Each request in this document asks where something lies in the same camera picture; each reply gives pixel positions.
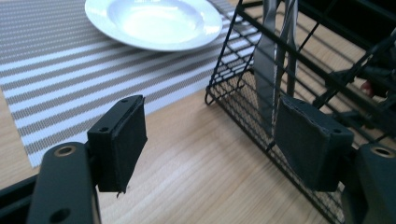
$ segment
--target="wire basket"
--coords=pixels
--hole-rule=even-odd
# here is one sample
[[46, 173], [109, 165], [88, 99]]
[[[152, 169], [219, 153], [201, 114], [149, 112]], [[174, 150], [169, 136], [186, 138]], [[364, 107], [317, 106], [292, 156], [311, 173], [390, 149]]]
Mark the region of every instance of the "wire basket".
[[[218, 63], [206, 88], [205, 101], [208, 105], [214, 102], [220, 105], [323, 216], [332, 223], [343, 223], [341, 192], [344, 186], [340, 183], [335, 192], [308, 189], [290, 169], [277, 147], [273, 137], [276, 99], [278, 95], [291, 95], [332, 116], [354, 133], [354, 148], [367, 143], [396, 148], [396, 88], [392, 83], [396, 81], [395, 68], [387, 67], [382, 60], [388, 58], [386, 55], [389, 49], [394, 48], [396, 37], [389, 33], [382, 38], [383, 41], [374, 44], [345, 32], [344, 27], [327, 20], [327, 14], [320, 16], [309, 5], [301, 3], [296, 28], [299, 48], [294, 49], [280, 38], [281, 22], [285, 20], [285, 11], [280, 10], [282, 6], [278, 7], [276, 21], [279, 23], [276, 24], [276, 32], [272, 33], [262, 26], [262, 16], [251, 16], [262, 10], [262, 1], [242, 2], [239, 1], [233, 15]], [[329, 3], [324, 11], [329, 12], [331, 7], [333, 4]], [[253, 66], [254, 52], [260, 50], [257, 44], [262, 35], [276, 43], [277, 52], [286, 51], [284, 63], [273, 61], [276, 71], [282, 74], [278, 84]], [[296, 71], [288, 67], [287, 59], [291, 57], [297, 61]], [[375, 76], [367, 72], [378, 66], [382, 70], [378, 69]], [[275, 99], [259, 94], [260, 90], [256, 88], [259, 79], [272, 88]], [[387, 88], [387, 95], [379, 94], [372, 98], [365, 94], [361, 85], [367, 80]], [[263, 107], [273, 116], [264, 116]]]

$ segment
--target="dish rack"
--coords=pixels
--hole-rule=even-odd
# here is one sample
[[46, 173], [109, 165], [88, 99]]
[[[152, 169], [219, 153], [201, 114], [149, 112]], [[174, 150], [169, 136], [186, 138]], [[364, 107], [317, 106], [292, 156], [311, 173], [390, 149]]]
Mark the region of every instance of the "dish rack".
[[[385, 79], [386, 71], [381, 73], [383, 70], [380, 69], [374, 72], [375, 76], [370, 76], [373, 74], [370, 72], [369, 75], [363, 75], [368, 67], [384, 64], [382, 61], [387, 58], [384, 56], [394, 47], [395, 35], [390, 34], [396, 27], [391, 27], [396, 24], [395, 15], [382, 7], [373, 7], [368, 1], [358, 2], [362, 2], [361, 8], [380, 17], [380, 21], [388, 22], [388, 26], [378, 31], [382, 35], [367, 33], [367, 27], [359, 29], [354, 24], [343, 24], [342, 17], [335, 18], [333, 15], [342, 15], [337, 12], [332, 14], [334, 10], [342, 8], [337, 6], [336, 0], [301, 0], [296, 28], [298, 48], [294, 49], [279, 37], [281, 24], [276, 25], [273, 34], [262, 26], [262, 14], [254, 16], [258, 15], [258, 10], [262, 12], [262, 1], [244, 3], [240, 0], [231, 18], [214, 73], [206, 87], [205, 102], [208, 105], [218, 104], [331, 223], [345, 221], [341, 205], [344, 186], [340, 183], [335, 192], [314, 191], [307, 188], [290, 168], [274, 141], [274, 118], [264, 118], [259, 110], [260, 90], [256, 90], [256, 80], [257, 77], [265, 77], [254, 70], [253, 56], [262, 35], [267, 36], [276, 43], [277, 49], [286, 51], [287, 58], [297, 59], [296, 72], [289, 69], [287, 63], [276, 64], [274, 61], [274, 66], [281, 69], [284, 76], [280, 86], [270, 80], [267, 82], [279, 95], [292, 95], [303, 100], [348, 127], [354, 133], [354, 148], [367, 143], [396, 148], [393, 117], [396, 111], [395, 86], [383, 83], [386, 78], [396, 80], [395, 67], [390, 68], [393, 69], [393, 75], [387, 74]], [[285, 11], [281, 8], [282, 5], [276, 13], [277, 21], [285, 18]], [[295, 83], [293, 92], [288, 91], [291, 79]], [[389, 88], [387, 95], [378, 93], [374, 97], [367, 96], [361, 90], [361, 85], [365, 85], [367, 80], [384, 84]], [[275, 110], [271, 102], [267, 103], [269, 109]]]

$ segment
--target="plate rim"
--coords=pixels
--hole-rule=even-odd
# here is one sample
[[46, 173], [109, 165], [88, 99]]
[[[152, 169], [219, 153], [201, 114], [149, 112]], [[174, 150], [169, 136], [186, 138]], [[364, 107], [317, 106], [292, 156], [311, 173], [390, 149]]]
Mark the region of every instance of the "plate rim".
[[123, 31], [121, 31], [116, 24], [109, 18], [107, 11], [111, 4], [115, 1], [120, 0], [86, 0], [85, 2], [85, 14], [89, 21], [95, 26], [103, 34], [109, 36], [112, 39], [115, 39], [123, 44], [133, 46], [140, 49], [149, 49], [156, 51], [182, 51], [182, 50], [190, 50], [200, 48], [213, 40], [215, 40], [222, 30], [222, 18], [219, 12], [213, 7], [211, 3], [206, 0], [157, 0], [160, 1], [175, 1], [175, 2], [183, 2], [185, 4], [190, 5], [195, 10], [200, 13], [203, 13], [202, 10], [205, 10], [205, 15], [201, 15], [204, 26], [206, 25], [207, 18], [206, 15], [209, 14], [209, 18], [211, 18], [210, 23], [215, 24], [219, 29], [207, 35], [204, 41], [201, 42], [192, 42], [192, 40], [196, 40], [193, 38], [187, 42], [184, 42], [182, 45], [180, 43], [175, 44], [147, 44], [148, 42], [139, 42], [136, 39], [132, 39], [131, 35], [127, 35]]

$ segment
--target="white plate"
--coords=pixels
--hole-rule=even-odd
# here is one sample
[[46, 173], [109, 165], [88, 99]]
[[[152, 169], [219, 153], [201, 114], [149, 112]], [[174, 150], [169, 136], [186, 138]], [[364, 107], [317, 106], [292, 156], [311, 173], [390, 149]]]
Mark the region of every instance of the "white plate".
[[93, 25], [122, 43], [142, 49], [195, 49], [214, 40], [220, 14], [206, 0], [87, 0]]

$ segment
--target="placemat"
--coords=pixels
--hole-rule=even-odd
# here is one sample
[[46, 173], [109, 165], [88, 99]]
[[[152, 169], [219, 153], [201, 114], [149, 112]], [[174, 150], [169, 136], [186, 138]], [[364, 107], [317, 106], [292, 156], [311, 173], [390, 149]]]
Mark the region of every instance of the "placemat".
[[[234, 8], [212, 0], [223, 12]], [[83, 0], [0, 2], [0, 85], [30, 163], [86, 132], [119, 99], [142, 94], [149, 114], [203, 89], [230, 21], [204, 48], [155, 52], [123, 45], [87, 19]]]

